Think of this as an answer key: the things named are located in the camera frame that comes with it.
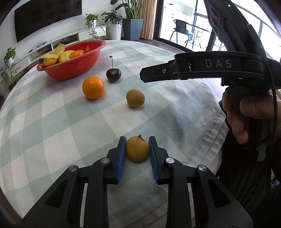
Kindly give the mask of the person's right hand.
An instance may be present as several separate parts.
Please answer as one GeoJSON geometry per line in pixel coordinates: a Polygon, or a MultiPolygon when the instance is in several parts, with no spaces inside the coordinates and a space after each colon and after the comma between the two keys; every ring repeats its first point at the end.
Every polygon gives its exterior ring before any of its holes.
{"type": "Polygon", "coordinates": [[[240,102],[240,111],[237,111],[226,93],[222,95],[222,107],[227,112],[227,121],[232,133],[239,144],[245,144],[249,138],[246,128],[246,118],[263,119],[270,122],[273,128],[274,108],[272,90],[269,95],[245,97],[240,102]]]}

